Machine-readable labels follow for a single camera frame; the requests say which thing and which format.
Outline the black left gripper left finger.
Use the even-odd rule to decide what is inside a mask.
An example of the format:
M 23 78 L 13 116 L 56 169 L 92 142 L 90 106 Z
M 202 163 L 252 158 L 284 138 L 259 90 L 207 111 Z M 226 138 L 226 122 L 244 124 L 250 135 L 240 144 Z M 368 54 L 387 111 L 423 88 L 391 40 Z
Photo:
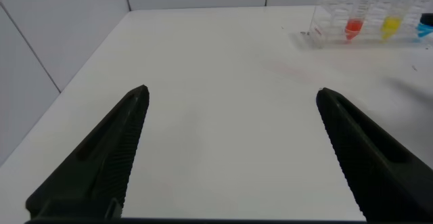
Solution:
M 119 217 L 150 101 L 129 91 L 30 195 L 31 219 Z

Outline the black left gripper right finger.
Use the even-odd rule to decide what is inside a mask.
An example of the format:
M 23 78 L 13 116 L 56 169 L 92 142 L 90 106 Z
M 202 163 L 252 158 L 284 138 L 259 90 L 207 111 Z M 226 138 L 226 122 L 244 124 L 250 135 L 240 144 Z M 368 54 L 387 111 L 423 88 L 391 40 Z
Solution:
M 367 221 L 431 221 L 432 169 L 343 95 L 316 104 L 348 186 Z

